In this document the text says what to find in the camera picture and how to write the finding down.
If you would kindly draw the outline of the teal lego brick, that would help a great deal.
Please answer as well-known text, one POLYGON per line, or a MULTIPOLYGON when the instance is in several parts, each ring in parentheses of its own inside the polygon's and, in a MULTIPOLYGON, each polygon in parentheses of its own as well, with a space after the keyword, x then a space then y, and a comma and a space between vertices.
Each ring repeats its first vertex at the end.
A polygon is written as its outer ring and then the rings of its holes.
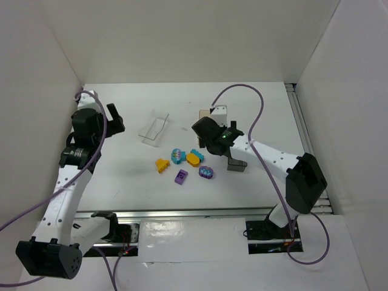
POLYGON ((192 153, 195 156, 197 156, 201 162, 203 162, 204 159, 205 159, 204 155, 202 153, 200 153, 199 151, 195 150, 195 149, 191 149, 190 153, 192 153))

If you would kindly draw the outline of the yellow rounded lego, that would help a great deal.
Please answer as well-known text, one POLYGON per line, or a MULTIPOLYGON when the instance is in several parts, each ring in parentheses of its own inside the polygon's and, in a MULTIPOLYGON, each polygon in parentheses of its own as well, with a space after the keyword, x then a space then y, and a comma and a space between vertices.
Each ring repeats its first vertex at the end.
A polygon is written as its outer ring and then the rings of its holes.
POLYGON ((189 153, 186 155, 186 161, 192 166, 192 167, 198 167, 201 163, 201 160, 193 153, 189 153))

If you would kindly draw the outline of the purple rounded printed lego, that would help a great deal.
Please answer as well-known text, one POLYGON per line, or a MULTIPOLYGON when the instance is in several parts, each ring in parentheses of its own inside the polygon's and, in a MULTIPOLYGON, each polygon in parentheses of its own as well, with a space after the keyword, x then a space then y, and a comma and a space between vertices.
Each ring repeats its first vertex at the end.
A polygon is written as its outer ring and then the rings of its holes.
POLYGON ((198 175, 205 179, 212 179, 214 176, 214 171, 211 167, 200 166, 198 170, 198 175))

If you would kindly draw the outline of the teal frog flower lego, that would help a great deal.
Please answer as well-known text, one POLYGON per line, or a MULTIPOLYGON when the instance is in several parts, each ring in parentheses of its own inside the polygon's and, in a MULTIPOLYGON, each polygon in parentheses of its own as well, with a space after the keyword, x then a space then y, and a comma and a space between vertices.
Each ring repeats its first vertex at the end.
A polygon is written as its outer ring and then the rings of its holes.
POLYGON ((178 148, 172 150, 171 160, 174 164, 180 164, 183 161, 186 161, 186 153, 178 148))

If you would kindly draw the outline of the purple small lego brick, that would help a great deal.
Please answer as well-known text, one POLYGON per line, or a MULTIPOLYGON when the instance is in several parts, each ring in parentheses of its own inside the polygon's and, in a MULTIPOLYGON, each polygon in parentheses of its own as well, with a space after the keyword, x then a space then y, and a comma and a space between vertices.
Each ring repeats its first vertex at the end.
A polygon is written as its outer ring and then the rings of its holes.
POLYGON ((185 179, 187 178, 187 175, 188 175, 187 171, 185 171, 183 169, 179 170, 179 172, 177 173, 177 175, 175 177, 175 183, 182 185, 183 182, 185 181, 185 179))

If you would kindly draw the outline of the yellow lego brick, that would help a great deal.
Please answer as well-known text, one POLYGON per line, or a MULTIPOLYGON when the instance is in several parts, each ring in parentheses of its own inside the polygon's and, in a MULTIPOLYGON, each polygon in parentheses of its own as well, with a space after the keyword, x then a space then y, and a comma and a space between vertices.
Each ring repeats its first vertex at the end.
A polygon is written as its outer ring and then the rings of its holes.
POLYGON ((155 162, 155 166, 156 166, 156 168, 158 170, 158 173, 162 173, 169 165, 170 165, 170 162, 167 159, 159 158, 155 162))

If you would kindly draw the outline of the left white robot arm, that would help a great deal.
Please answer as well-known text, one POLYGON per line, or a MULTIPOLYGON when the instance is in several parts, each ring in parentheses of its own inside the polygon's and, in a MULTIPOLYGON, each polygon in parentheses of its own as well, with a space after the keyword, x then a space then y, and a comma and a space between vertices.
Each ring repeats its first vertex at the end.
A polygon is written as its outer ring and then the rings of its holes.
POLYGON ((90 106, 72 114, 72 132, 59 160, 57 196, 52 198, 44 216, 28 241, 20 241, 16 256, 31 276, 74 278, 83 256, 100 240, 112 241, 119 235, 117 215, 97 211, 85 222, 74 218, 82 194, 101 157, 102 137, 125 130, 114 104, 107 109, 112 120, 104 121, 100 110, 90 106))

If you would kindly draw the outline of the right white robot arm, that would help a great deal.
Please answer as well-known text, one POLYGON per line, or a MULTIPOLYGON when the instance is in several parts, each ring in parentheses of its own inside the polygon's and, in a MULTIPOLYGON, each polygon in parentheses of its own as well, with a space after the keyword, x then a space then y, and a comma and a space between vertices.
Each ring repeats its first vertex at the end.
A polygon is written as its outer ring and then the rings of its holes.
POLYGON ((325 191, 327 181, 316 158, 304 153, 301 156, 271 148, 249 138, 236 128, 220 126, 210 117, 203 117, 192 125, 202 148, 216 156, 225 156, 227 169, 243 172, 255 166, 280 180, 286 189, 279 203, 269 212, 258 227, 248 232, 256 239, 275 239, 289 232, 289 225, 300 214, 308 214, 325 191))

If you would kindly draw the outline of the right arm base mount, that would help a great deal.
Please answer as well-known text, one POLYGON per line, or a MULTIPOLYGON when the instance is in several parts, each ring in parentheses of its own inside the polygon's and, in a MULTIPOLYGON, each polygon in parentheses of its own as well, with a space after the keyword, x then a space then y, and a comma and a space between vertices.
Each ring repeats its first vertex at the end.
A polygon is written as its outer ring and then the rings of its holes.
POLYGON ((288 247, 290 252, 303 252, 298 226, 292 236, 289 226, 278 228, 267 221, 246 221, 242 235, 247 238, 249 255, 286 253, 288 247))

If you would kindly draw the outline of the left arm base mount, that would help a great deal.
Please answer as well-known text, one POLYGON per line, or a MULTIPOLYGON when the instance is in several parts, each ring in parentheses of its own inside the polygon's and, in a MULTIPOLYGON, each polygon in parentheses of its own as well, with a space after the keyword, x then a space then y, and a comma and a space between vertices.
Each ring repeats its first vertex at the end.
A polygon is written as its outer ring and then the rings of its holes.
POLYGON ((98 248, 105 256, 137 256, 138 224, 115 224, 108 221, 90 222, 81 227, 80 250, 83 257, 97 257, 98 248))

